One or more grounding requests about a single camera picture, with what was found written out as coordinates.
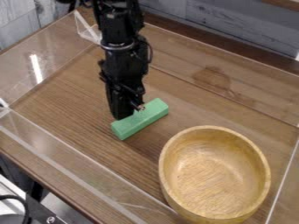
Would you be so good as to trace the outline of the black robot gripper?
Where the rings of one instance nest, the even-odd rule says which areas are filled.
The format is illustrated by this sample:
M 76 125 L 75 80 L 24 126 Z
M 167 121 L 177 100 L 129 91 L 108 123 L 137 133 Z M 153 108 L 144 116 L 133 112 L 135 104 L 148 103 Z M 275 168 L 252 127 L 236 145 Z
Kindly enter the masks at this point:
M 147 42 L 100 43 L 105 58 L 99 62 L 100 79 L 105 82 L 107 102 L 112 116 L 121 120 L 144 108 L 143 78 L 152 62 L 152 47 Z

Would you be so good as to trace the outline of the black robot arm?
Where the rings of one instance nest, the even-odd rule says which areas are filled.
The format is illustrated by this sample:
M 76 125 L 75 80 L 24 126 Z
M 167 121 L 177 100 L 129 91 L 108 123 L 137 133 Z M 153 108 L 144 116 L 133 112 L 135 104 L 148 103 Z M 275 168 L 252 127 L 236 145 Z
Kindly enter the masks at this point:
M 107 102 L 116 120 L 129 117 L 144 108 L 145 87 L 153 52 L 145 37 L 144 14 L 137 0 L 89 0 L 100 48 L 105 58 L 97 62 L 99 78 L 105 83 Z

